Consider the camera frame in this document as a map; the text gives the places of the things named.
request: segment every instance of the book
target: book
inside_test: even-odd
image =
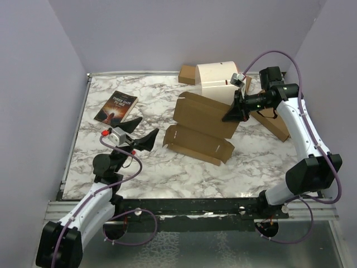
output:
[[[137,102],[137,97],[115,91],[94,119],[115,126],[127,118]]]

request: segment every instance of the lavender wall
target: lavender wall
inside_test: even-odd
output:
[[[340,153],[344,162],[339,172],[342,198],[336,206],[352,254],[357,252],[356,10],[356,0],[328,0],[296,56],[312,120],[330,150]],[[288,80],[296,81],[293,67]],[[335,196],[336,185],[332,192]]]
[[[89,72],[295,56],[326,0],[49,0]],[[289,62],[270,55],[252,70]]]
[[[86,75],[47,0],[0,1],[0,266],[30,267]]]

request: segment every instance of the flattened cardboard box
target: flattened cardboard box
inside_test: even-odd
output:
[[[253,116],[264,127],[266,127],[271,133],[273,133],[279,140],[285,142],[289,138],[289,130],[286,127],[283,119],[279,115],[275,119],[268,118],[274,117],[273,108],[264,109],[260,111],[260,113],[263,116],[257,112],[252,112],[250,115]]]
[[[229,108],[194,93],[181,93],[173,114],[177,124],[166,130],[163,146],[217,166],[226,163],[234,146],[225,138],[232,138],[239,124],[221,121]]]

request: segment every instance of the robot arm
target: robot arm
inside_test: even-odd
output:
[[[96,155],[93,159],[95,179],[89,193],[65,217],[44,226],[36,256],[37,266],[50,268],[55,260],[55,268],[78,268],[88,242],[106,221],[122,212],[122,197],[116,192],[123,175],[117,172],[134,149],[151,151],[158,133],[155,129],[143,138],[130,138],[127,133],[133,132],[141,119],[120,123],[105,131],[111,142],[126,154],[113,150],[110,154]]]
[[[298,107],[297,84],[285,84],[279,67],[269,67],[259,72],[265,93],[246,95],[236,90],[231,109],[223,121],[247,121],[251,111],[274,108],[284,120],[297,152],[298,164],[286,173],[285,181],[260,193],[260,211],[270,216],[289,199],[304,193],[327,189],[335,179],[326,160],[314,145]],[[231,83],[242,87],[244,76],[233,75]],[[318,140],[318,146],[329,157],[336,171],[342,165],[340,155],[333,155],[319,137],[302,99],[304,115]]]

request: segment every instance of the marble surface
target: marble surface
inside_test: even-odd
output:
[[[251,93],[260,91],[258,77],[253,77]],[[165,129],[174,124],[177,96],[184,91],[197,92],[194,86],[180,84],[176,76],[98,76],[93,77],[81,119],[63,199],[81,199],[94,180],[92,160],[100,153],[110,153],[99,143],[107,126],[93,120],[98,110],[115,91],[139,98],[127,120],[142,116],[133,133],[141,137],[159,128],[151,152],[138,152],[143,171],[122,185],[125,198],[229,198],[256,197],[260,191],[283,181],[285,172],[296,162],[292,140],[281,142],[254,118],[241,123],[229,140],[235,150],[226,164],[215,166],[162,147]],[[137,171],[133,161],[120,170],[124,177]]]

